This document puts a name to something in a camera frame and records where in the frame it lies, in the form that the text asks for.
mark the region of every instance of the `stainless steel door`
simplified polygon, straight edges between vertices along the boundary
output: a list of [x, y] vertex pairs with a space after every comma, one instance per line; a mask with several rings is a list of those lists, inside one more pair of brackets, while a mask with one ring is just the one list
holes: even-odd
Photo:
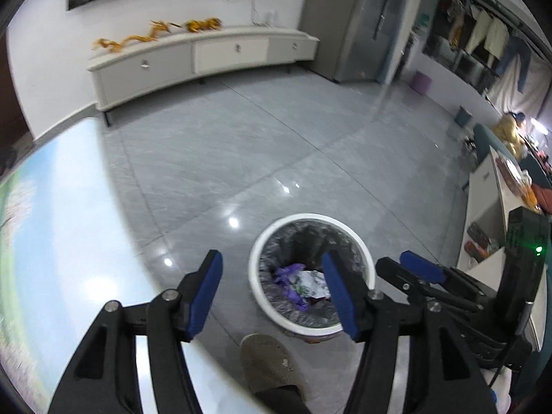
[[343, 45], [337, 81], [376, 79], [396, 35], [403, 1], [358, 1]]

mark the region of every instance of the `person's foot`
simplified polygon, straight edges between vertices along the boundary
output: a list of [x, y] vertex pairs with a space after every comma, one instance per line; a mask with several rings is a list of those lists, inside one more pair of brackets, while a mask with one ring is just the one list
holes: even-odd
[[289, 352], [268, 334], [253, 333], [242, 339], [240, 358], [252, 393], [293, 385], [304, 394], [304, 384]]

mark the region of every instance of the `purple plastic bag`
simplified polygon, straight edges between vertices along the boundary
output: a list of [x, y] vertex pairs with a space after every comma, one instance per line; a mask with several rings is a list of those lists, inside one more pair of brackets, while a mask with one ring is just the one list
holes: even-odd
[[297, 309], [300, 311], [307, 311], [307, 301], [292, 288], [292, 284], [289, 281], [291, 275], [295, 275], [303, 269], [305, 269], [305, 265], [302, 263], [294, 263], [285, 268], [279, 268], [276, 270], [276, 276], [273, 281], [282, 288], [284, 295], [297, 307]]

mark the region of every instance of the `white trash can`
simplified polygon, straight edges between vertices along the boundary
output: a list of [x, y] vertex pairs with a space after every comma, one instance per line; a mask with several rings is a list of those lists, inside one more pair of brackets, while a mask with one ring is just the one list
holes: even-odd
[[282, 329], [307, 342], [330, 339], [342, 330], [331, 300], [300, 311], [273, 282], [276, 269], [294, 263], [322, 272], [322, 256], [340, 252], [345, 264], [375, 287], [375, 267], [362, 239], [336, 219], [313, 213], [286, 216], [273, 222], [255, 241], [249, 255], [249, 284], [260, 308]]

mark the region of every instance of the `jeans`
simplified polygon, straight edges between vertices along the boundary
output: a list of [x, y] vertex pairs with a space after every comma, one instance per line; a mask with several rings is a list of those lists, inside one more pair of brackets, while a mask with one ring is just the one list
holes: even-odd
[[276, 414], [311, 414], [301, 399], [297, 386], [288, 385], [256, 393], [267, 408]]
[[495, 72], [497, 75], [502, 76], [515, 55], [520, 55], [521, 71], [520, 78], [518, 79], [518, 91], [523, 93], [525, 81], [527, 80], [527, 73], [529, 71], [529, 63], [531, 62], [531, 49], [525, 41], [519, 37], [510, 37], [510, 41], [504, 49], [504, 54]]

